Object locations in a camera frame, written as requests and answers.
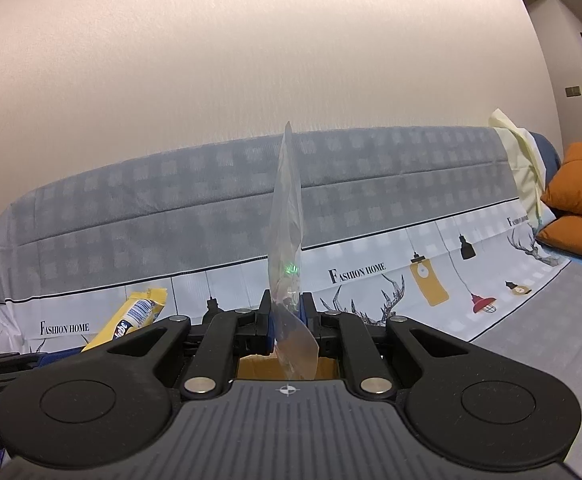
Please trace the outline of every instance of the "red lamp print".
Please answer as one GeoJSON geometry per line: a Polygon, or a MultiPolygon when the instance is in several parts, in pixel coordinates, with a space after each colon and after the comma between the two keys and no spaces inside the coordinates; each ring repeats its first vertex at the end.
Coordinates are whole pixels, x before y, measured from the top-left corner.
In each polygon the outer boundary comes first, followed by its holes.
{"type": "Polygon", "coordinates": [[[481,296],[476,296],[469,290],[471,294],[471,300],[473,301],[473,313],[477,314],[478,312],[487,312],[488,314],[493,314],[497,308],[493,303],[495,303],[496,298],[482,298],[481,296]]]}

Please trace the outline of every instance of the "crosshair logo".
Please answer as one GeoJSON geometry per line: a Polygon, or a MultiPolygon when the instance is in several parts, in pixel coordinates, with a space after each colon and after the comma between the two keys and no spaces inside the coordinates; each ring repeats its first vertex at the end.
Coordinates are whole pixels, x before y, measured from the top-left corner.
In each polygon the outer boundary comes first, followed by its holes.
{"type": "Polygon", "coordinates": [[[291,386],[291,384],[285,384],[282,388],[278,390],[281,394],[285,394],[287,397],[289,395],[293,395],[296,392],[300,391],[300,388],[296,388],[295,386],[291,386]]]}

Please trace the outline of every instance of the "pendant lamp print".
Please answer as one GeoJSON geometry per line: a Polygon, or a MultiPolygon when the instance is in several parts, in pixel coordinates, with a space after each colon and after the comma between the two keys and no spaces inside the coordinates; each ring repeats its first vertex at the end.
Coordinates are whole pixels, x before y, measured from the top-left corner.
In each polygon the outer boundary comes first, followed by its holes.
{"type": "Polygon", "coordinates": [[[466,241],[466,238],[463,235],[460,235],[460,243],[462,244],[460,247],[460,254],[462,255],[463,260],[470,260],[475,256],[475,249],[473,249],[473,246],[466,241]]]}
{"type": "Polygon", "coordinates": [[[449,293],[437,279],[431,260],[414,252],[409,269],[420,292],[430,306],[439,305],[449,299],[449,293]]]}
{"type": "Polygon", "coordinates": [[[525,296],[531,292],[531,289],[526,285],[517,285],[517,283],[506,282],[505,285],[511,289],[511,292],[516,296],[525,296]]]}
{"type": "MultiPolygon", "coordinates": [[[[462,256],[463,260],[469,260],[470,258],[475,256],[475,249],[473,248],[473,246],[466,241],[466,239],[464,238],[464,236],[460,235],[460,243],[462,244],[462,246],[460,247],[460,255],[462,256]]],[[[467,292],[469,294],[471,294],[471,301],[473,304],[473,313],[477,314],[479,312],[486,312],[487,314],[493,314],[495,313],[495,311],[497,311],[497,307],[494,305],[494,303],[497,301],[497,298],[482,298],[481,296],[478,296],[477,294],[474,294],[471,289],[469,288],[469,286],[466,284],[465,280],[462,278],[462,276],[460,275],[460,273],[457,270],[457,267],[455,267],[455,262],[453,261],[453,256],[451,251],[449,251],[448,253],[449,255],[449,259],[451,260],[451,265],[453,266],[453,269],[455,270],[455,273],[457,274],[457,277],[460,278],[460,281],[462,282],[462,284],[464,285],[464,287],[466,288],[467,292]]]]}

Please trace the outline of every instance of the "plastic bag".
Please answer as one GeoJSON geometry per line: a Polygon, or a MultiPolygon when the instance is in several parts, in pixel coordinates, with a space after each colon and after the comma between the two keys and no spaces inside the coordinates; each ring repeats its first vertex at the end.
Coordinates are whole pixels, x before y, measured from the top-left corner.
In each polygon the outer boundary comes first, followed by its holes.
{"type": "Polygon", "coordinates": [[[318,343],[299,319],[300,257],[303,217],[300,175],[287,123],[277,161],[276,186],[269,224],[269,289],[275,325],[276,353],[287,379],[312,380],[318,365],[318,343]]]}

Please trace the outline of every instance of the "metal screw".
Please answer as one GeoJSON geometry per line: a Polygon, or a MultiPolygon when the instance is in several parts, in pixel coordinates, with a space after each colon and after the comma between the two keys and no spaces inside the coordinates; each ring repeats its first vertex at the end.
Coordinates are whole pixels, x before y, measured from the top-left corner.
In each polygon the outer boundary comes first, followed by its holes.
{"type": "Polygon", "coordinates": [[[184,383],[184,387],[192,394],[208,394],[215,388],[215,381],[209,377],[192,377],[184,383]]]}
{"type": "Polygon", "coordinates": [[[385,394],[393,385],[382,377],[369,377],[360,383],[360,388],[369,394],[385,394]]]}

